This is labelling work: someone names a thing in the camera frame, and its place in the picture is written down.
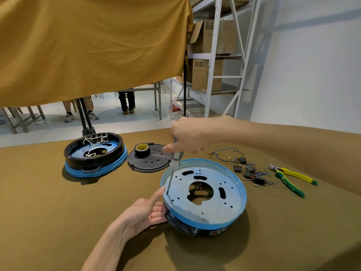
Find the sneaker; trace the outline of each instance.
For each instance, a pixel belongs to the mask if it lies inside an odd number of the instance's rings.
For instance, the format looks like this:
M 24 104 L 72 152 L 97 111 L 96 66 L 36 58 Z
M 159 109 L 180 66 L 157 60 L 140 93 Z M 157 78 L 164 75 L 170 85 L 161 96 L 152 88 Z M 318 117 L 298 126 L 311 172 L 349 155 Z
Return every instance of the sneaker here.
M 90 114 L 89 114 L 89 118 L 91 118 L 93 121 L 95 121 L 95 120 L 98 120 L 99 118 L 98 118 L 98 116 L 97 115 L 95 115 L 93 112 L 91 112 Z
M 70 115 L 70 114 L 66 114 L 66 116 L 65 116 L 65 119 L 64 119 L 64 123 L 69 123 L 69 122 L 71 122 L 72 120 L 74 120 L 75 119 L 75 116 L 74 115 Z

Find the screwdriver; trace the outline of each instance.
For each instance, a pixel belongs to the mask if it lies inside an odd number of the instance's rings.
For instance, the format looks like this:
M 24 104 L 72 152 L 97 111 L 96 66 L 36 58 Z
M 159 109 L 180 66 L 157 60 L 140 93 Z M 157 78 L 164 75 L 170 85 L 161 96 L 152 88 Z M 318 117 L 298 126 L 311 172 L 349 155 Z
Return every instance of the screwdriver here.
M 172 168 L 172 174 L 170 175 L 170 180 L 169 180 L 169 184 L 168 184 L 168 188 L 167 188 L 167 195 L 169 193 L 170 184 L 172 183 L 174 170 L 179 167 L 179 162 L 181 161 L 183 154 L 184 154 L 183 151 L 172 153 L 172 159 L 169 164 L 170 168 Z

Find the black pants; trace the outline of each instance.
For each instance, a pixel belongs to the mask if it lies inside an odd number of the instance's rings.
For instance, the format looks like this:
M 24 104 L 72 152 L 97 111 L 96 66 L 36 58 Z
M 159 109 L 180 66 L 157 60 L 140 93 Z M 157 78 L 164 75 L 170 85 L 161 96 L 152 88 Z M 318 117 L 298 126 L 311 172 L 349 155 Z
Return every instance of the black pants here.
M 127 100 L 125 99 L 125 93 L 127 94 L 128 97 L 128 103 L 129 103 L 129 110 L 133 110 L 134 106 L 135 106 L 135 101 L 134 101 L 134 91 L 129 91 L 129 92 L 119 92 L 119 100 L 120 100 L 120 104 L 122 105 L 122 110 L 128 111 L 128 106 L 127 106 Z

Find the person's left hand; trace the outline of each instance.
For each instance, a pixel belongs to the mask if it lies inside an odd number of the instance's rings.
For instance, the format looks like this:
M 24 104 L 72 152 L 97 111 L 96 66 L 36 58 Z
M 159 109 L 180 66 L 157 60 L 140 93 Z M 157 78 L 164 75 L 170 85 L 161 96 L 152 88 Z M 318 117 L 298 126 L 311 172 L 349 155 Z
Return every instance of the person's left hand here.
M 138 235 L 149 226 L 166 222 L 164 214 L 167 208 L 164 202 L 158 202 L 164 192 L 165 187 L 161 187 L 149 200 L 136 200 L 119 216 L 118 219 L 125 224 L 122 234 L 125 241 Z

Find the roll of tape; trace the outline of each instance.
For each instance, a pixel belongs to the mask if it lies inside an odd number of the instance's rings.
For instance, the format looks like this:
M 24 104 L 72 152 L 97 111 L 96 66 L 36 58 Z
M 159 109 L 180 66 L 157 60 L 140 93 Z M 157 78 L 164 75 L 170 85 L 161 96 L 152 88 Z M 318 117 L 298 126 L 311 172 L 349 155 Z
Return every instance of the roll of tape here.
M 134 147 L 134 151 L 135 151 L 135 155 L 138 158 L 146 158 L 150 155 L 151 153 L 151 148 L 149 147 L 148 144 L 146 143 L 138 143 L 135 147 Z

